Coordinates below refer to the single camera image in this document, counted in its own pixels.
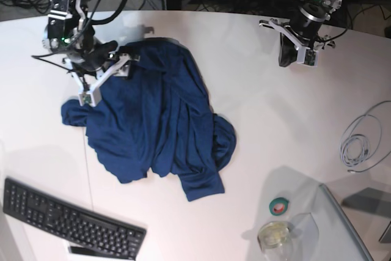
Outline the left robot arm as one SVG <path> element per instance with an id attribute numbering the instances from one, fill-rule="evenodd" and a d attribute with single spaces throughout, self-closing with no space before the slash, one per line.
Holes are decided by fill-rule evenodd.
<path id="1" fill-rule="evenodd" d="M 342 6 L 342 0 L 303 0 L 289 21 L 279 23 L 279 66 L 293 63 L 315 67 L 319 50 L 325 46 L 335 47 L 335 38 L 321 37 L 319 30 L 325 21 Z"/>

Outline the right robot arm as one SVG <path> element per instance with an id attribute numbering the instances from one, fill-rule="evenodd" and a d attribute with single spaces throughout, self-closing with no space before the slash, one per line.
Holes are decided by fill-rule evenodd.
<path id="1" fill-rule="evenodd" d="M 97 77 L 98 72 L 106 71 L 113 62 L 118 61 L 114 52 L 117 42 L 101 43 L 95 37 L 94 27 L 114 21 L 128 0 L 121 0 L 112 15 L 100 20 L 93 17 L 97 8 L 88 8 L 91 0 L 50 1 L 48 22 L 42 40 L 48 53 L 35 55 L 34 59 L 46 61 L 50 56 L 64 54 L 63 61 L 69 61 L 70 65 L 61 67 L 78 77 Z"/>

